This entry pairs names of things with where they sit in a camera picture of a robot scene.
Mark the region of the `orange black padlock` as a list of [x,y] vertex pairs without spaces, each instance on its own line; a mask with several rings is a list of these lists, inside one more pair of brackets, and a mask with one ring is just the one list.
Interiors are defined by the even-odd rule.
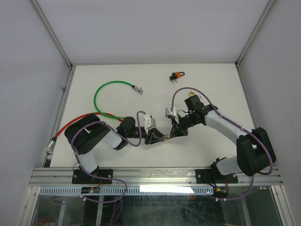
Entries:
[[180,77],[182,77],[184,75],[185,75],[185,72],[174,72],[171,74],[169,79],[170,79],[170,81],[176,81],[177,79],[179,79]]

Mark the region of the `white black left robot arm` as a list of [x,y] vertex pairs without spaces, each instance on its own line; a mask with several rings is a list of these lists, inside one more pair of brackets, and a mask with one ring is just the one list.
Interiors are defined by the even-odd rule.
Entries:
[[165,141],[164,134],[156,128],[152,116],[145,112],[142,114],[144,126],[136,126],[136,120],[128,116],[122,119],[119,126],[113,130],[107,123],[100,121],[100,118],[94,113],[68,126],[64,135],[79,164],[79,169],[73,171],[72,183],[102,185],[113,182],[113,170],[101,169],[92,152],[100,142],[119,151],[129,144],[129,138],[137,138],[138,144],[143,141],[145,145]]

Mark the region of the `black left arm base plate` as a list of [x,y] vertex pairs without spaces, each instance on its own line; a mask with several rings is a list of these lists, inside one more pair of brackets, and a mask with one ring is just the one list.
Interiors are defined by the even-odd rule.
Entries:
[[72,184],[94,184],[98,185],[101,181],[102,184],[112,184],[111,178],[113,178],[113,170],[112,169],[96,169],[95,171],[91,172],[92,175],[96,177],[103,177],[109,178],[109,180],[103,180],[99,178],[92,177],[86,174],[82,169],[75,169],[73,171],[72,176]]

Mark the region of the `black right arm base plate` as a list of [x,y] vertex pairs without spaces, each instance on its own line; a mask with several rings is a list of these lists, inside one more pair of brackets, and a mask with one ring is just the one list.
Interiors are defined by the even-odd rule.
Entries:
[[219,171],[215,171],[213,169],[196,169],[195,176],[197,184],[237,184],[238,178],[237,176],[233,176],[234,174],[222,175]]

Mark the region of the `aluminium mounting rail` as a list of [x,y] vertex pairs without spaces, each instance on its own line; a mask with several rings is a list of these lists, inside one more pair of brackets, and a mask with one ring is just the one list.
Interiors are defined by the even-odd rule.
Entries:
[[[101,171],[104,177],[120,179],[129,186],[170,184],[170,185],[202,185],[201,175],[207,173],[209,168],[103,168]],[[226,176],[227,179],[218,180],[218,186],[225,185],[226,181],[230,186],[248,186],[251,177],[243,173],[232,173]],[[253,176],[254,186],[282,186],[283,181],[277,168],[269,175],[255,174]],[[77,167],[67,168],[34,168],[30,186],[72,186],[91,184],[91,178],[79,172]]]

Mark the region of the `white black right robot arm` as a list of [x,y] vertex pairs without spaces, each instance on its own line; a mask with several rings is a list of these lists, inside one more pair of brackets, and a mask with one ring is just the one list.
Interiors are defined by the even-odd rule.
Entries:
[[220,132],[236,145],[235,156],[217,158],[210,169],[196,174],[198,182],[215,187],[237,173],[249,177],[263,175],[265,168],[269,168],[268,175],[272,173],[276,155],[265,129],[258,127],[247,130],[223,116],[214,105],[204,105],[196,95],[187,98],[185,104],[188,110],[184,116],[180,116],[175,107],[165,109],[166,117],[172,122],[170,138],[187,136],[189,128],[203,124]]

